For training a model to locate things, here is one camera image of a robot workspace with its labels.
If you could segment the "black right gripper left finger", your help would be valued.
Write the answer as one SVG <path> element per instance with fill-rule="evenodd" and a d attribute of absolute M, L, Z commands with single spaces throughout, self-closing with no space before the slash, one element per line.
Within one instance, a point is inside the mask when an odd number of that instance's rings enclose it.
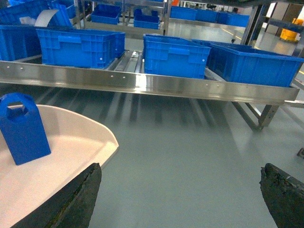
<path fill-rule="evenodd" d="M 92 163 L 14 228 L 87 228 L 94 211 L 102 170 Z"/>

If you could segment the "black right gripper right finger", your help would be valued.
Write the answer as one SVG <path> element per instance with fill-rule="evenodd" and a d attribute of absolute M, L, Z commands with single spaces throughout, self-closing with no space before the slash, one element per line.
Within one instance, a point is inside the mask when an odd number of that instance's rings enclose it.
<path fill-rule="evenodd" d="M 260 189 L 278 228 L 304 226 L 304 183 L 271 163 L 261 168 Z"/>

